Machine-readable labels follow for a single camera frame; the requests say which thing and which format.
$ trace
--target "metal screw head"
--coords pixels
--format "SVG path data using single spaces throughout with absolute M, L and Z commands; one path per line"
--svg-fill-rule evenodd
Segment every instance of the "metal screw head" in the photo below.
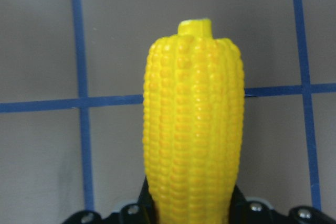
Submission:
M 302 219 L 310 219 L 311 213 L 308 209 L 300 208 L 298 211 L 298 216 Z
M 261 212 L 262 211 L 262 204 L 260 204 L 258 202 L 252 202 L 250 204 L 250 208 L 254 212 Z
M 80 223 L 88 224 L 88 223 L 90 223 L 94 220 L 94 218 L 95 218 L 94 216 L 95 215 L 93 213 L 89 212 L 81 218 Z
M 139 206 L 137 205 L 132 205 L 128 208 L 127 213 L 129 215 L 135 215 L 139 212 Z

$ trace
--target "toy corn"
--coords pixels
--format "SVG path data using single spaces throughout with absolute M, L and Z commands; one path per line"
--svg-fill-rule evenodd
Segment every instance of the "toy corn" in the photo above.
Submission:
M 143 145 L 160 224 L 228 223 L 244 114 L 240 51 L 209 19 L 180 23 L 150 48 Z

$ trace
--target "plastic corn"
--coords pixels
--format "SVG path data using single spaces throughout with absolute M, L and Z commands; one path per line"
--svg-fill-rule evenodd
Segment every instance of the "plastic corn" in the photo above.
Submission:
M 209 19 L 180 23 L 150 48 L 144 164 L 160 224 L 228 223 L 244 113 L 240 51 Z

